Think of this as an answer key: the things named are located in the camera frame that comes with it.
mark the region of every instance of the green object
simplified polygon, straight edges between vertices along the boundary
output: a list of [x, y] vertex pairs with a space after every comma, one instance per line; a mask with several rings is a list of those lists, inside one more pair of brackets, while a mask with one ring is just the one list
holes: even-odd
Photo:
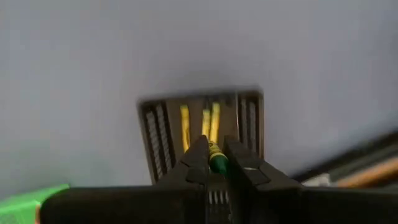
[[227, 177], [228, 159], [225, 156], [215, 156], [210, 160], [209, 166], [211, 171], [222, 174], [225, 177]]
[[68, 188], [69, 185], [62, 184], [6, 198], [0, 202], [0, 224], [33, 224], [36, 206], [49, 196]]
[[211, 171], [227, 177], [228, 158], [223, 154], [215, 142], [209, 141], [209, 166]]

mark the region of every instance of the gray wall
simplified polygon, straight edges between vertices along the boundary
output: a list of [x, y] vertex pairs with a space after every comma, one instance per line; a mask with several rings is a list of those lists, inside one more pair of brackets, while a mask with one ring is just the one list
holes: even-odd
[[259, 85], [288, 174], [398, 124], [395, 0], [5, 0], [0, 197], [150, 184], [143, 96]]

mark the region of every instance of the black metal grill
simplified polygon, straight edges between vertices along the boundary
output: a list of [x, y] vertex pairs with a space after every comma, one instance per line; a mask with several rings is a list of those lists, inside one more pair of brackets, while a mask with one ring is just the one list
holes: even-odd
[[150, 163], [155, 182], [175, 165], [174, 149], [165, 103], [143, 107]]
[[250, 150], [261, 155], [259, 98], [256, 96], [238, 96], [239, 140]]

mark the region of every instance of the vent slats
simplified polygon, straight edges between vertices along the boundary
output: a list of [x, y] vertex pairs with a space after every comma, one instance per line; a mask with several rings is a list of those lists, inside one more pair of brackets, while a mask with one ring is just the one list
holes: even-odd
[[238, 96], [239, 140], [259, 156], [259, 99], [255, 96]]
[[226, 190], [210, 190], [208, 192], [209, 223], [230, 223], [229, 200]]
[[154, 179], [157, 182], [175, 165], [167, 110], [164, 103], [159, 103], [150, 105], [143, 111], [148, 150]]

